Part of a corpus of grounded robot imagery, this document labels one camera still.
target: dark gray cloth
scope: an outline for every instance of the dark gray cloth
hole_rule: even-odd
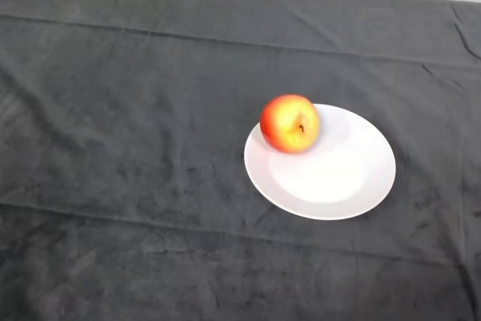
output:
[[[0,319],[480,319],[480,59],[471,3],[0,0]],[[384,133],[379,207],[256,191],[287,92]]]

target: red apple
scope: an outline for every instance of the red apple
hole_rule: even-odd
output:
[[[281,95],[270,101],[262,111],[262,135],[281,152],[305,151],[316,141],[319,129],[317,109],[302,95]]]

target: yellow-red apple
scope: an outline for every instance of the yellow-red apple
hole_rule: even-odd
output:
[[[302,95],[281,95],[270,101],[262,111],[262,135],[281,152],[305,151],[316,141],[319,129],[317,109]]]

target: tablecloth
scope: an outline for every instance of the tablecloth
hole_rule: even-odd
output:
[[[288,92],[386,136],[378,207],[259,194]],[[0,0],[0,318],[480,319],[480,95],[473,3]]]

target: white ceramic plate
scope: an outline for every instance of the white ceramic plate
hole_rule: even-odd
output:
[[[275,150],[257,124],[244,151],[247,173],[264,197],[299,216],[341,220],[368,212],[391,190],[394,153],[364,118],[331,105],[315,106],[321,131],[304,153]]]

